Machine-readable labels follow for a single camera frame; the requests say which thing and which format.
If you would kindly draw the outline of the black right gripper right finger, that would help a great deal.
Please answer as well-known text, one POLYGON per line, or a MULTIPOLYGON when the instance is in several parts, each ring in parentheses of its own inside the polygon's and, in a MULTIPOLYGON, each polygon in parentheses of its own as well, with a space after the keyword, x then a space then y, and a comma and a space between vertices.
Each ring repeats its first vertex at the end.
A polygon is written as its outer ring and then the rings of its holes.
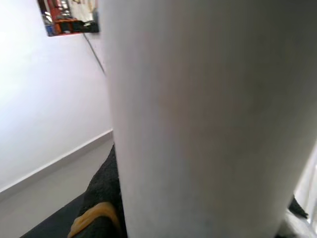
POLYGON ((309 238, 307 218, 308 214, 293 196, 274 238, 309 238))

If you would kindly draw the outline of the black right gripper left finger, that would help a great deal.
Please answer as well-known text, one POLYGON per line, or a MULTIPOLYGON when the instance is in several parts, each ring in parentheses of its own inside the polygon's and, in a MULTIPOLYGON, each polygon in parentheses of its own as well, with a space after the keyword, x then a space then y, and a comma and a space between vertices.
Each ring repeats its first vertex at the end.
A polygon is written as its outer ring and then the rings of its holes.
POLYGON ((128 238, 114 146, 84 192, 68 238, 128 238))

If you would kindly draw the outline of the white plastic table leg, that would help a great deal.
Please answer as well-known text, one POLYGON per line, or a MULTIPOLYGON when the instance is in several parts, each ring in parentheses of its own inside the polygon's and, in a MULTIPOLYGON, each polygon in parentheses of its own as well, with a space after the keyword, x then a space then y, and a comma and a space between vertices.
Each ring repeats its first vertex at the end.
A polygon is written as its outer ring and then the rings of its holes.
POLYGON ((101 0, 129 238, 274 238, 317 140, 317 0, 101 0))

